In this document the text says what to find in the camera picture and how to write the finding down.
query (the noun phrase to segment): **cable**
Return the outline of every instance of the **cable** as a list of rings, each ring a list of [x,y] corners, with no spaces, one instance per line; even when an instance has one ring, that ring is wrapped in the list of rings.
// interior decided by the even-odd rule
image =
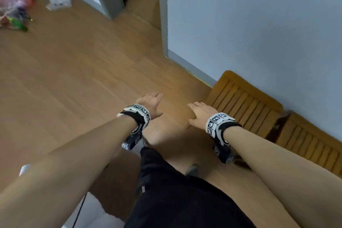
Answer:
[[[74,224],[73,224],[73,226],[72,226],[72,228],[74,228],[75,227],[75,224],[76,224],[76,221],[77,221],[77,219],[78,219],[78,216],[80,215],[80,212],[81,212],[81,209],[82,209],[82,206],[83,206],[83,204],[84,204],[84,201],[85,201],[85,197],[87,196],[87,194],[84,196],[84,198],[83,198],[83,201],[82,201],[82,204],[81,204],[81,207],[80,207],[80,209],[78,210],[78,213],[77,213],[77,216],[76,216],[76,219],[75,219],[75,222],[74,222]]]

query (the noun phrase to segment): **wrist strap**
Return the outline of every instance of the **wrist strap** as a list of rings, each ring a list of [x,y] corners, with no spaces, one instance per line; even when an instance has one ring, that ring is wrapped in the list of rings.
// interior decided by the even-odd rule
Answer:
[[[121,113],[117,114],[117,117],[123,114],[132,117],[138,123],[138,127],[133,131],[133,133],[145,129],[151,119],[149,111],[144,106],[139,104],[129,105],[128,107],[124,108]]]
[[[209,134],[214,140],[217,140],[221,145],[229,145],[224,138],[224,131],[232,126],[239,126],[241,124],[235,122],[235,119],[225,113],[217,113],[210,117],[206,124],[206,133]]]

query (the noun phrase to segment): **forearm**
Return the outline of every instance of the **forearm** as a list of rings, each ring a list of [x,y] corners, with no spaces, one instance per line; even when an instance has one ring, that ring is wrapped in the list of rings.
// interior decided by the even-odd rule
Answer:
[[[0,194],[0,227],[61,227],[136,127],[123,115],[33,164]]]
[[[241,127],[224,138],[302,227],[342,223],[342,180],[322,167]]]

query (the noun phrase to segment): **hand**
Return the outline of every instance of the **hand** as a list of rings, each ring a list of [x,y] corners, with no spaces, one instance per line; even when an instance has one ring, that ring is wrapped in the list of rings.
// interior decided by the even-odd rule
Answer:
[[[159,105],[161,99],[163,98],[163,94],[159,93],[149,93],[143,97],[139,97],[135,103],[139,105],[143,105],[150,112],[151,120],[160,117],[163,113],[157,111],[157,106]]]
[[[216,109],[204,104],[203,102],[195,102],[193,104],[191,103],[188,104],[188,106],[194,111],[197,117],[197,119],[189,119],[189,124],[203,130],[206,129],[208,119],[214,114],[218,113]]]

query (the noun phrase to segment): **green object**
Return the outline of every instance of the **green object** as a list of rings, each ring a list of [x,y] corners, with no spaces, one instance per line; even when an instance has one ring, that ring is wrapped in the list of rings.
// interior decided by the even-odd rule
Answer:
[[[23,30],[24,32],[27,32],[28,31],[28,27],[25,26],[24,24],[22,24],[19,20],[16,20],[14,18],[11,18],[11,17],[7,17],[7,19],[11,22],[11,24],[13,26],[15,26],[16,28],[18,29],[21,29]]]

